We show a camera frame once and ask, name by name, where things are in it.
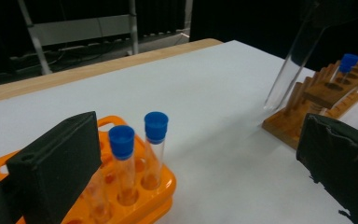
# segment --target floor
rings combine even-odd
[[[189,28],[176,33],[144,36],[139,38],[139,52],[163,49],[175,45],[185,44],[189,39]],[[104,41],[88,46],[65,48],[45,52],[52,72],[60,72],[93,63],[100,63],[131,55],[131,41],[119,39]],[[42,76],[41,66],[35,54],[21,58],[13,58],[17,74],[0,74],[0,85],[19,81],[26,78]]]

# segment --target test tube rack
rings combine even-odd
[[[302,123],[308,113],[341,118],[358,102],[358,63],[346,77],[332,80],[339,63],[329,64],[313,77],[306,77],[303,83],[297,82],[286,107],[265,119],[262,128],[297,149]]]
[[[101,170],[103,172],[105,191],[111,205],[112,218],[109,224],[127,223],[154,223],[164,216],[172,207],[172,196],[176,188],[176,178],[173,172],[165,165],[161,169],[161,182],[157,189],[147,190],[141,185],[143,173],[145,172],[145,142],[136,134],[134,139],[134,159],[136,170],[136,188],[138,190],[138,200],[130,206],[121,205],[117,201],[116,174],[114,168],[114,158],[110,151],[108,132],[101,131],[105,125],[127,125],[118,116],[108,116],[98,120],[98,131],[101,148]],[[5,169],[6,161],[17,151],[7,154],[0,158],[0,180],[7,176]],[[22,217],[17,224],[24,224]],[[77,199],[71,210],[62,221],[63,224],[89,224],[94,223],[90,209],[82,195]]]

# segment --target wooden table edge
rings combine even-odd
[[[188,53],[197,49],[205,49],[219,44],[222,44],[222,42],[215,39],[202,39],[199,41],[189,42],[165,49],[156,49],[129,57],[82,66],[46,76],[33,77],[21,81],[3,84],[0,85],[0,100],[9,99],[11,97],[20,96],[34,91],[41,91],[87,77],[95,77],[138,64],[150,63],[160,59]]]

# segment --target orange test tube rack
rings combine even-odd
[[[127,125],[118,116],[109,116],[98,120],[98,127],[104,125]],[[145,143],[136,134],[134,139],[135,169],[136,169],[136,188],[139,197],[137,202],[130,206],[121,205],[117,201],[117,187],[115,177],[114,158],[110,150],[108,132],[98,131],[101,148],[101,170],[104,178],[104,187],[110,202],[112,218],[109,224],[125,223],[154,223],[164,216],[172,207],[172,196],[176,189],[176,178],[173,172],[165,165],[161,169],[161,183],[157,189],[144,189],[141,180],[145,172]],[[7,154],[0,158],[0,180],[5,178],[6,160],[12,157],[17,151]],[[25,223],[21,218],[17,224]],[[86,204],[83,194],[77,199],[71,210],[62,221],[63,224],[89,224],[93,223],[90,210]]]

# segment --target table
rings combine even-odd
[[[164,162],[177,178],[158,223],[351,223],[296,152],[261,129],[282,62],[206,39],[10,83],[0,87],[0,156],[91,110],[144,136],[144,115],[157,110],[170,117]],[[358,105],[341,120],[358,128]]]

